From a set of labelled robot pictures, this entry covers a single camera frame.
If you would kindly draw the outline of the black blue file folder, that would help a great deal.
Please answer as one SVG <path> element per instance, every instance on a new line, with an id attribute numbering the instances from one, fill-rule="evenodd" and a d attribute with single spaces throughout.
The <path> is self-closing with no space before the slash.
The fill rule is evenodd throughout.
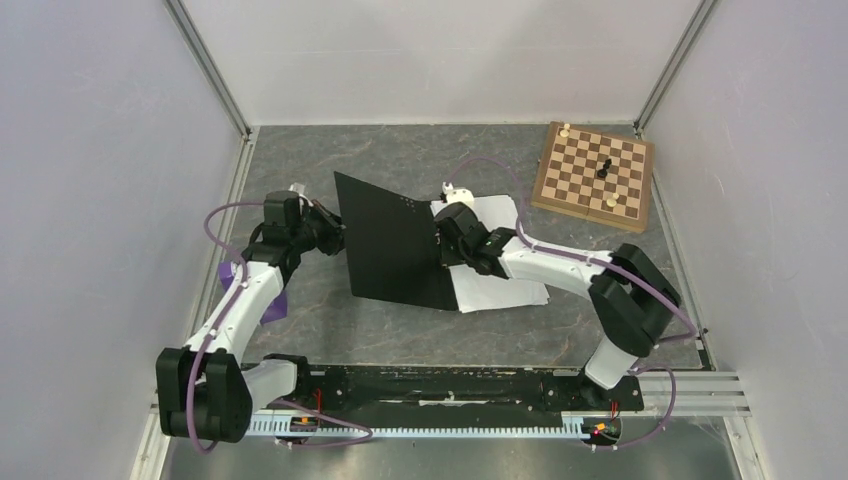
<path id="1" fill-rule="evenodd" d="M 457 311 L 430 204 L 341 172 L 334 179 L 352 295 Z"/>

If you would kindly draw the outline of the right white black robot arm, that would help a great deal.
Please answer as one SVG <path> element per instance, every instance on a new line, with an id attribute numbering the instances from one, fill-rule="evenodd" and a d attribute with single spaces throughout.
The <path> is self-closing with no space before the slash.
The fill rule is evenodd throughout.
<path id="1" fill-rule="evenodd" d="M 588 299 L 601 323 L 600 344 L 581 369 L 580 400 L 602 408 L 620 380 L 658 347 L 680 296 L 637 246 L 613 251 L 566 248 L 527 236 L 520 226 L 489 229 L 473 209 L 451 203 L 435 216 L 442 257 L 480 276 L 530 281 Z"/>

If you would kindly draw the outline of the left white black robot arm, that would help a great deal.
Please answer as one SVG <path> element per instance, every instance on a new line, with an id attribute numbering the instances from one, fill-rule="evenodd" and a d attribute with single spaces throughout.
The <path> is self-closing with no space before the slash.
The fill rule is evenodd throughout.
<path id="1" fill-rule="evenodd" d="M 219 266 L 229 276 L 224 294 L 183 346 L 163 349 L 155 362 L 162 433 L 190 440 L 201 453 L 240 441 L 253 414 L 274 400 L 301 408 L 314 393 L 303 356 L 269 354 L 248 370 L 242 360 L 254 331 L 279 315 L 302 255 L 340 253 L 344 225 L 297 185 L 267 194 L 258 206 L 263 217 L 244 248 L 209 236 L 227 255 Z"/>

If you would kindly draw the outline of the white paper sheet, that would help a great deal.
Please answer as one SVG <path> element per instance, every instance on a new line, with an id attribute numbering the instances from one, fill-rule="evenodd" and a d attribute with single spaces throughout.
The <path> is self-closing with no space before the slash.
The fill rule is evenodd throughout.
<path id="1" fill-rule="evenodd" d="M 514 227 L 518 211 L 508 195 L 477 197 L 474 211 L 488 230 Z M 522 306 L 546 305 L 549 294 L 544 284 L 530 280 L 507 280 L 482 276 L 471 267 L 449 258 L 447 270 L 453 283 L 461 313 L 498 310 Z"/>

